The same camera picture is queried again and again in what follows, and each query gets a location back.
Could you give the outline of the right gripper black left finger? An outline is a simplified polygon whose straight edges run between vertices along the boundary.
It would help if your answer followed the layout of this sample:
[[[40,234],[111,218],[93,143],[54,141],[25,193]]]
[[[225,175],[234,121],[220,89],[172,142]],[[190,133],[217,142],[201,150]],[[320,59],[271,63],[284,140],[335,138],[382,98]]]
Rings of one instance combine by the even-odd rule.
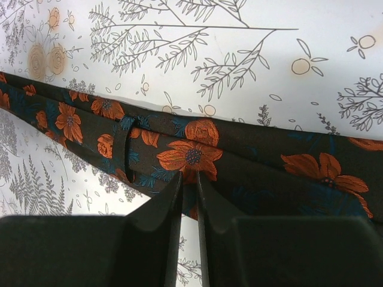
[[[183,176],[126,216],[6,216],[2,286],[175,286]]]

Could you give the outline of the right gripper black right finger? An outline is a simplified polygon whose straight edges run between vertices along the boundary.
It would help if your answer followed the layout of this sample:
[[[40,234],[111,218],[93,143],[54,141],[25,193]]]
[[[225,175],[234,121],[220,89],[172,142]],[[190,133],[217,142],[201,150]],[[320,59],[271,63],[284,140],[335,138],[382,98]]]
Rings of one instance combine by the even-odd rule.
[[[356,216],[246,216],[197,176],[203,286],[381,286],[382,238]]]

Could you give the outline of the black tie orange flowers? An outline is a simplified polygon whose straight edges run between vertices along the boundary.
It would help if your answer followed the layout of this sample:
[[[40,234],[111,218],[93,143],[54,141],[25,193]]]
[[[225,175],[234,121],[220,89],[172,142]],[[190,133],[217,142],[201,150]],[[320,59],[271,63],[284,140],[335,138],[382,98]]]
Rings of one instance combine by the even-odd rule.
[[[147,195],[205,175],[249,215],[382,222],[382,142],[154,112],[1,74],[1,107]]]

